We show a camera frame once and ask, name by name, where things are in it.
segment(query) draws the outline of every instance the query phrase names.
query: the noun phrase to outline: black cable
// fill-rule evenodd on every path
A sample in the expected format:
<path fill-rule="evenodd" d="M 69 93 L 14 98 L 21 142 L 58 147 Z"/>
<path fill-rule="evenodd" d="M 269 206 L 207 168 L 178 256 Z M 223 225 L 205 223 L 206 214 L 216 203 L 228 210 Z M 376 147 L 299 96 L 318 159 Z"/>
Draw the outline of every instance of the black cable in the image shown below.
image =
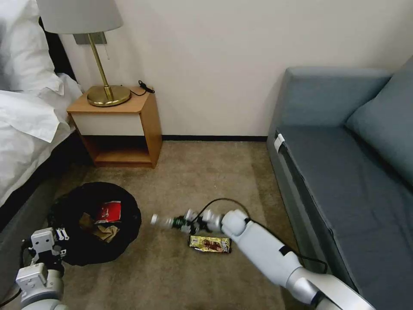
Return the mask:
<path fill-rule="evenodd" d="M 211 204 L 213 204 L 214 202 L 217 202 L 219 200 L 227 200 L 227 201 L 231 201 L 231 202 L 239 205 L 245 211 L 245 213 L 248 215 L 248 217 L 251 217 L 250 213 L 248 212 L 248 209 L 242 203 L 240 203 L 239 201 L 236 201 L 235 199 L 231 199 L 231 198 L 217 198 L 217 199 L 214 199 L 214 200 L 208 202 L 207 205 L 205 207 L 203 207 L 202 210 L 191 221 L 191 224 L 194 223 L 199 218 L 199 216 L 202 214 L 202 212 L 204 212 L 206 210 L 206 208 L 208 208 Z"/>
<path fill-rule="evenodd" d="M 136 96 L 138 96 L 138 97 L 143 96 L 143 95 L 145 95 L 145 94 L 147 93 L 146 90 L 145 90 L 145 92 L 142 93 L 142 94 L 137 94 L 137 93 L 135 93 L 133 90 L 130 90 L 130 92 L 131 92 L 131 93 L 134 93 L 134 94 L 135 94 Z"/>
<path fill-rule="evenodd" d="M 132 93 L 134 93 L 136 96 L 143 96 L 146 93 L 155 93 L 155 91 L 153 89 L 150 89 L 148 86 L 146 86 L 146 84 L 144 82 L 142 82 L 141 80 L 139 80 L 139 87 L 141 87 L 142 89 L 145 90 L 144 93 L 142 94 L 137 94 L 135 93 L 133 90 L 130 90 Z"/>
<path fill-rule="evenodd" d="M 207 204 L 205 207 L 203 207 L 202 210 L 198 213 L 198 215 L 191 221 L 191 224 L 194 223 L 194 222 L 197 220 L 197 218 L 202 214 L 202 212 L 204 212 L 204 211 L 206 210 L 206 208 L 208 208 L 212 203 L 214 203 L 214 202 L 216 202 L 216 201 L 218 201 L 218 200 L 228 200 L 228 201 L 231 201 L 231 202 L 239 205 L 239 206 L 245 211 L 245 213 L 247 214 L 248 218 L 249 218 L 251 221 L 253 221 L 253 222 L 255 222 L 256 224 L 260 225 L 262 228 L 264 228 L 266 231 L 268 231 L 270 234 L 272 234 L 275 238 L 277 238 L 277 239 L 280 240 L 282 243 L 284 243 L 295 255 L 297 255 L 297 256 L 300 257 L 301 259 L 310 260 L 310 261 L 313 261 L 313 262 L 316 262 L 316 263 L 319 263 L 319 264 L 324 265 L 323 273 L 327 273 L 328 264 L 327 264 L 325 261 L 319 260 L 319 259 L 317 259 L 317 258 L 312 258 L 312 257 L 308 257 L 308 256 L 305 256 L 305 255 L 301 255 L 300 253 L 295 252 L 290 246 L 287 245 L 287 243 L 285 243 L 285 242 L 284 242 L 279 236 L 277 236 L 275 233 L 273 233 L 272 231 L 270 231 L 265 225 L 262 225 L 261 223 L 252 220 L 252 219 L 251 219 L 251 216 L 250 216 L 250 213 L 248 212 L 248 209 L 247 209 L 242 203 L 240 203 L 239 201 L 237 201 L 237 200 L 235 200 L 235 199 L 231 199 L 231 198 L 217 198 L 217 199 L 214 199 L 214 200 L 208 202 L 208 204 Z"/>
<path fill-rule="evenodd" d="M 24 264 L 24 258 L 23 258 L 23 254 L 25 252 L 25 249 L 27 249 L 30 246 L 30 241 L 29 240 L 23 240 L 22 242 L 22 246 L 20 247 L 20 255 L 19 255 L 19 268 L 23 268 L 25 266 Z M 13 300 L 15 300 L 20 293 L 22 292 L 22 289 L 19 288 L 17 293 L 15 293 L 12 297 L 10 297 L 9 299 L 7 299 L 6 301 L 4 301 L 3 303 L 0 304 L 0 308 L 3 308 L 4 306 L 6 306 L 8 303 L 12 302 Z"/>
<path fill-rule="evenodd" d="M 311 261 L 313 261 L 313 262 L 316 262 L 316 263 L 319 263 L 319 264 L 323 264 L 323 265 L 324 265 L 323 273 L 327 273 L 328 265 L 327 265 L 327 263 L 326 263 L 325 261 L 319 260 L 318 258 L 312 258 L 312 257 L 304 256 L 304 255 L 301 255 L 300 253 L 296 253 L 296 252 L 294 252 L 294 253 L 295 253 L 298 257 L 300 257 L 300 258 L 302 258 L 302 259 L 311 260 Z"/>

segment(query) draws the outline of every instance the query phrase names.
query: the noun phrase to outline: black bag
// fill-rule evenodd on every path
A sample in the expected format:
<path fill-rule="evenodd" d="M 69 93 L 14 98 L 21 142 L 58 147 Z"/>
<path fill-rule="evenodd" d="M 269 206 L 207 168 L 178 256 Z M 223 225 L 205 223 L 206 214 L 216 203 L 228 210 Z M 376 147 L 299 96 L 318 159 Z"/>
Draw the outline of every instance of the black bag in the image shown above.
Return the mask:
<path fill-rule="evenodd" d="M 120 201 L 120 222 L 111 223 L 119 231 L 110 243 L 83 230 L 79 220 L 83 213 L 95 216 L 102 204 Z M 58 198 L 48 215 L 50 227 L 64 227 L 69 240 L 62 242 L 67 249 L 63 260 L 70 265 L 84 266 L 105 263 L 118 258 L 136 239 L 141 226 L 141 211 L 134 197 L 122 187 L 105 182 L 86 183 Z"/>

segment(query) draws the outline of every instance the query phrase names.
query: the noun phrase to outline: baseboard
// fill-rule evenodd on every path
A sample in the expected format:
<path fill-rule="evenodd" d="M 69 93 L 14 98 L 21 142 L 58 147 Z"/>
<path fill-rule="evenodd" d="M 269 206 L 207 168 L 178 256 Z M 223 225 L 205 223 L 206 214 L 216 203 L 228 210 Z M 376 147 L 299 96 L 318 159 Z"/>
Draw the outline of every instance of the baseboard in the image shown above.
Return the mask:
<path fill-rule="evenodd" d="M 180 136 L 162 135 L 164 141 L 247 141 L 264 142 L 266 136 Z"/>

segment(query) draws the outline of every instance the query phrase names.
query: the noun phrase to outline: chocolate wrapper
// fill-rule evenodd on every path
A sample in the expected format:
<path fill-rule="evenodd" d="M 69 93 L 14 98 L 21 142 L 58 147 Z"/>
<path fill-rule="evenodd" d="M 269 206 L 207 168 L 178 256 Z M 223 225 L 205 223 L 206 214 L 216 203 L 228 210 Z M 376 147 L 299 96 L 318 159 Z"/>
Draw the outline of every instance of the chocolate wrapper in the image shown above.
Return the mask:
<path fill-rule="evenodd" d="M 231 253 L 231 239 L 189 236 L 189 246 L 201 252 Z"/>

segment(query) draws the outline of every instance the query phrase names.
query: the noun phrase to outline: wooden nightstand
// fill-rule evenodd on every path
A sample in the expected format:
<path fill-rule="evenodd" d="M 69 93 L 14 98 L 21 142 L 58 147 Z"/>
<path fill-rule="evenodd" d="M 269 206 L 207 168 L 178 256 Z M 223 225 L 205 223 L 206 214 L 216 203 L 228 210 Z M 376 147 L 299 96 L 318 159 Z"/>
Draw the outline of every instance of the wooden nightstand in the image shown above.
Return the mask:
<path fill-rule="evenodd" d="M 131 87 L 143 93 L 140 87 Z M 155 168 L 162 146 L 155 95 L 146 93 L 113 107 L 95 107 L 86 93 L 67 109 L 97 167 Z"/>

